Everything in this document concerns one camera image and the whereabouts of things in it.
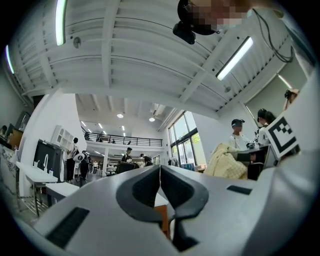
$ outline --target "yellow cloth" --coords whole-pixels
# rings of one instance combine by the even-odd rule
[[[220,143],[214,150],[204,174],[229,179],[248,179],[248,168],[235,160],[231,152],[241,151],[228,144]]]

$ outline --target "black cable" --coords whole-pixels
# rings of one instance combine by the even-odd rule
[[[255,9],[252,9],[255,13],[255,15],[257,16],[258,18],[258,21],[259,21],[259,26],[260,26],[260,30],[261,30],[261,34],[262,34],[262,38],[265,42],[265,44],[273,51],[274,55],[282,62],[284,63],[291,63],[294,59],[294,48],[291,46],[291,56],[288,57],[288,56],[284,56],[282,55],[281,53],[278,52],[278,50],[274,47],[273,43],[272,43],[272,40],[271,40],[271,35],[270,35],[270,28],[269,28],[269,25],[268,23],[266,22],[266,20],[255,10]],[[262,25],[261,25],[261,21],[263,21],[263,23],[265,24],[266,26],[266,29],[267,29],[267,32],[268,32],[268,41],[269,41],[269,44],[267,43],[267,40],[265,38],[265,35],[264,35],[264,32],[263,32],[263,29],[262,29]]]

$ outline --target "balcony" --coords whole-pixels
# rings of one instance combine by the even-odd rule
[[[139,138],[139,137],[125,137],[118,135],[104,135],[94,132],[84,132],[86,141],[100,142],[108,144],[132,145],[142,147],[162,147],[162,139],[159,138]]]

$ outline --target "white desk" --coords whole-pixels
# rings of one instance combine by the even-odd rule
[[[154,207],[158,206],[166,206],[168,205],[168,201],[164,199],[160,194],[156,193],[155,200],[154,200]]]
[[[28,165],[22,162],[16,162],[16,166],[22,171],[26,179],[33,185],[33,198],[36,215],[39,216],[38,202],[37,202],[37,188],[45,187],[45,183],[56,183],[57,177],[51,176],[38,167]]]
[[[52,198],[55,198],[57,201],[64,199],[65,197],[70,196],[72,193],[76,192],[79,187],[69,184],[67,182],[63,183],[47,183],[46,194],[48,199],[48,206],[52,206]]]

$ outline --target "black railing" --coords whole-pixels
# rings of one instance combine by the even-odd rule
[[[162,147],[162,139],[159,139],[159,138],[138,138],[138,137],[124,137],[124,136],[108,135],[108,134],[105,135],[100,133],[87,132],[84,130],[83,130],[83,133],[86,141],[133,145],[133,146]]]

